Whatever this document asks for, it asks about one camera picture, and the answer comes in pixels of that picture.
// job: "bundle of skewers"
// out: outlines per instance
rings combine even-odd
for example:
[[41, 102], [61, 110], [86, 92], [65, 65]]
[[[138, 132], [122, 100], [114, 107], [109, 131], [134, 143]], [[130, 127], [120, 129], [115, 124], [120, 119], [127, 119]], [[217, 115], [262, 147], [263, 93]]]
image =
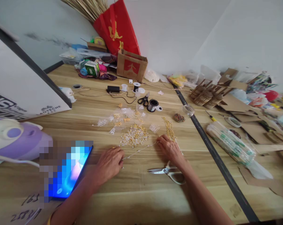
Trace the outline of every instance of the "bundle of skewers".
[[92, 24], [108, 9], [107, 0], [61, 0], [77, 10]]
[[206, 131], [238, 163], [248, 166], [254, 160], [256, 153], [220, 122], [209, 124]]

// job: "person's hand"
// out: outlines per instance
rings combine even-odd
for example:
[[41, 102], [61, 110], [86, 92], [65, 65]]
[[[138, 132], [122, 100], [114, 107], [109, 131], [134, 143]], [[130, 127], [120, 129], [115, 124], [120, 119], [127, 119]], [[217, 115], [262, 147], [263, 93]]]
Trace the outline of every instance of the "person's hand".
[[171, 141], [167, 135], [162, 135], [157, 138], [158, 145], [160, 146], [163, 154], [167, 156], [167, 158], [179, 168], [180, 165], [186, 163], [184, 156], [182, 155], [179, 146], [176, 142]]
[[123, 167], [121, 159], [125, 156], [121, 147], [110, 148], [101, 154], [101, 157], [92, 171], [92, 181], [98, 186], [113, 178]]

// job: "black charger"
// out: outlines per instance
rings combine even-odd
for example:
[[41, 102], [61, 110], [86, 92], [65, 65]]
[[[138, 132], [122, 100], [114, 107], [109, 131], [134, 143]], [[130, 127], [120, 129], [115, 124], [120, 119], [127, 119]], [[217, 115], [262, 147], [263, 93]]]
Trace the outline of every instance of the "black charger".
[[120, 92], [120, 87], [118, 87], [118, 86], [107, 86], [107, 90], [106, 91], [108, 93], [111, 93], [111, 92], [119, 93]]

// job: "red gift bag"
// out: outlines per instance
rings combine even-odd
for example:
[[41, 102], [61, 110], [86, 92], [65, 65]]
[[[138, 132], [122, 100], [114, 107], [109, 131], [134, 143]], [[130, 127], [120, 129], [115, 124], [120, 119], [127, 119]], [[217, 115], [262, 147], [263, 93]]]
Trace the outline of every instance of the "red gift bag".
[[118, 0], [97, 18], [94, 28], [111, 54], [117, 56], [120, 49], [140, 55], [137, 39], [124, 0]]

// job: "round clear container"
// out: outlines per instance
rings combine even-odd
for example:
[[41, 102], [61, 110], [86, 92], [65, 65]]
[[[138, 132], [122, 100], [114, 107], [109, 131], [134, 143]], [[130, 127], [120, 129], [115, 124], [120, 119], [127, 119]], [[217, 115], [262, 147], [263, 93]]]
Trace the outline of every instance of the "round clear container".
[[194, 108], [186, 104], [176, 111], [174, 114], [174, 120], [180, 123], [184, 122], [187, 118], [190, 118], [194, 112]]

